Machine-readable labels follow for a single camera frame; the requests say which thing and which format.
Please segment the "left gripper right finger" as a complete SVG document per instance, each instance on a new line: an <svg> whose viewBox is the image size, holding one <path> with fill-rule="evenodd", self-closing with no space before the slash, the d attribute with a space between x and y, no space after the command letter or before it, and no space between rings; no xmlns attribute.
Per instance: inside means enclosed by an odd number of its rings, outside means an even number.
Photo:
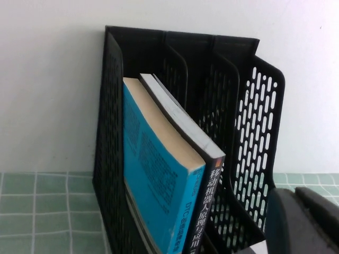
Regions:
<svg viewBox="0 0 339 254"><path fill-rule="evenodd" d="M338 241L338 206L307 187L297 187L296 196L332 241Z"/></svg>

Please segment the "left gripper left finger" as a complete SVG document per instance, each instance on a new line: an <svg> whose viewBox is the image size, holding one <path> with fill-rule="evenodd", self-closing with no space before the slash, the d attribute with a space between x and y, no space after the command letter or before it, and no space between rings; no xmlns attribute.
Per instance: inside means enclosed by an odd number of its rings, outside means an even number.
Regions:
<svg viewBox="0 0 339 254"><path fill-rule="evenodd" d="M288 189L269 194L266 217L268 253L322 253L322 239L305 207Z"/></svg>

